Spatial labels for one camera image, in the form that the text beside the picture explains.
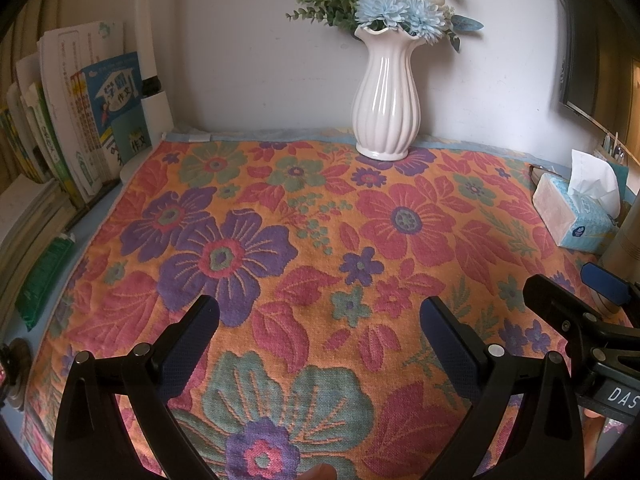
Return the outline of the blue tissue box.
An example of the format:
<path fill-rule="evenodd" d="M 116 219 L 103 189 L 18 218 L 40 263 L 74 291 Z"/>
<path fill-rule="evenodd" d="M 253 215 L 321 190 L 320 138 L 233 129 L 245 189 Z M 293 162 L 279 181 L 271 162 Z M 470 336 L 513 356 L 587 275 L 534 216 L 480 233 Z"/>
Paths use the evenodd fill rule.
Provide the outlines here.
<path fill-rule="evenodd" d="M 545 172 L 533 205 L 556 246 L 602 255 L 620 215 L 620 188 L 613 167 L 602 158 L 572 151 L 570 180 Z"/>

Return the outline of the pen holder cup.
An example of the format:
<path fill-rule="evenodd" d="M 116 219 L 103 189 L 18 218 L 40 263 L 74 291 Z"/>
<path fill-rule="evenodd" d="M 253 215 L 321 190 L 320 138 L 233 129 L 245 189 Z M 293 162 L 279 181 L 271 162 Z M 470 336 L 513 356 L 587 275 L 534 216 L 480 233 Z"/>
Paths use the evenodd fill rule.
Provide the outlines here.
<path fill-rule="evenodd" d="M 612 167 L 618 184 L 618 192 L 620 193 L 620 210 L 624 210 L 629 176 L 625 150 L 618 146 L 614 136 L 605 133 L 601 143 L 596 146 L 592 154 L 605 160 Z"/>

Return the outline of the green packet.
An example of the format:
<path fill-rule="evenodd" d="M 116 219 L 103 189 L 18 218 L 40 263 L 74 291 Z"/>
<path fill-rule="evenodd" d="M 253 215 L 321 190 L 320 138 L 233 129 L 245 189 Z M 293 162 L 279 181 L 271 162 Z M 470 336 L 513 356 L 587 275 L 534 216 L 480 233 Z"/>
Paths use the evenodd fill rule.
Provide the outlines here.
<path fill-rule="evenodd" d="M 17 294 L 15 309 L 30 332 L 43 315 L 44 307 L 76 244 L 73 234 L 61 233 L 40 255 Z"/>

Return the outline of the floral woven table cloth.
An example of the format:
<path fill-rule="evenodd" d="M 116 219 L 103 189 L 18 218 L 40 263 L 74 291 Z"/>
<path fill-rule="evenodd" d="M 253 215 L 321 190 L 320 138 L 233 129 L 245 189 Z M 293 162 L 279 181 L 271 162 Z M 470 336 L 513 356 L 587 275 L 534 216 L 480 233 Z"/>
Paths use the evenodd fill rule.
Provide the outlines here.
<path fill-rule="evenodd" d="M 24 448 L 50 469 L 73 360 L 151 342 L 198 296 L 220 324 L 171 411 L 223 479 L 416 479 L 469 409 L 419 322 L 444 300 L 486 344 L 563 352 L 524 304 L 544 274 L 582 300 L 590 255 L 555 244 L 534 165 L 472 148 L 400 162 L 340 142 L 163 142 L 67 279 L 26 393 Z"/>

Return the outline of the stacked flat books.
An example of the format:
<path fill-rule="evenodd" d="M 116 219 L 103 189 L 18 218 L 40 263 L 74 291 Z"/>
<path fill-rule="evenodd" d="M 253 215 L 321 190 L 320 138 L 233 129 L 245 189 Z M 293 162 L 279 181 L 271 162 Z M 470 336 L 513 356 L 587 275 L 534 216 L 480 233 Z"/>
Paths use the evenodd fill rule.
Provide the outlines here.
<path fill-rule="evenodd" d="M 20 174 L 1 194 L 1 319 L 39 255 L 76 209 L 57 180 L 36 183 Z"/>

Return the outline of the white ribbed ceramic vase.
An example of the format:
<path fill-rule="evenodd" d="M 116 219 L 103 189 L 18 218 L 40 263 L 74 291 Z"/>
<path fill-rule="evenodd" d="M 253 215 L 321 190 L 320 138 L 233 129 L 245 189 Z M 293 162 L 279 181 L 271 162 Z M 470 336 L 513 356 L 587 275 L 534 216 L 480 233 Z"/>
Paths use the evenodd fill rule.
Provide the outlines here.
<path fill-rule="evenodd" d="M 408 156 L 421 125 L 421 105 L 411 57 L 426 41 L 401 28 L 356 30 L 368 50 L 364 71 L 352 103 L 352 131 L 357 151 L 381 162 Z"/>

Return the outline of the white books stack upright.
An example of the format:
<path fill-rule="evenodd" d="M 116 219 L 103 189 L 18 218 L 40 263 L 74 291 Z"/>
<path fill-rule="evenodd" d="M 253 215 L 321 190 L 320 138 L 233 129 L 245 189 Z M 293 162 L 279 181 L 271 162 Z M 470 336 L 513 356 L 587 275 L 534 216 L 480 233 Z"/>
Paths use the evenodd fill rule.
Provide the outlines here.
<path fill-rule="evenodd" d="M 121 21 L 95 21 L 47 30 L 37 51 L 15 63 L 18 95 L 36 118 L 44 157 L 67 193 L 84 204 L 100 192 L 108 170 L 100 139 L 80 125 L 82 99 L 72 77 L 123 54 L 124 47 Z"/>

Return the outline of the white pole lamp stand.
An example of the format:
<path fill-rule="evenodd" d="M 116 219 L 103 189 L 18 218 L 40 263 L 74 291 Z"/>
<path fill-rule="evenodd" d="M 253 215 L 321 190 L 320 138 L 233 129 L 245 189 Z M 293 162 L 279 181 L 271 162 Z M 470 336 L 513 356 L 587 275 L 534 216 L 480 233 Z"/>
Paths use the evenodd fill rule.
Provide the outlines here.
<path fill-rule="evenodd" d="M 120 180 L 127 183 L 142 165 L 142 162 L 174 130 L 175 122 L 166 91 L 160 82 L 153 44 L 151 0 L 134 0 L 134 36 L 136 36 L 138 60 L 142 78 L 141 105 L 151 140 L 144 148 L 126 162 L 120 170 Z"/>

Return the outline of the black wall television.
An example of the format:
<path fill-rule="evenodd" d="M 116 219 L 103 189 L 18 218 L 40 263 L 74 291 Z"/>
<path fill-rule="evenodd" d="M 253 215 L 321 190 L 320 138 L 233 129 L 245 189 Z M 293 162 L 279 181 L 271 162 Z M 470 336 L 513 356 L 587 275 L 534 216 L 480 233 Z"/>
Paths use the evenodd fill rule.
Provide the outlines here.
<path fill-rule="evenodd" d="M 560 0 L 560 101 L 626 142 L 639 128 L 639 0 Z"/>

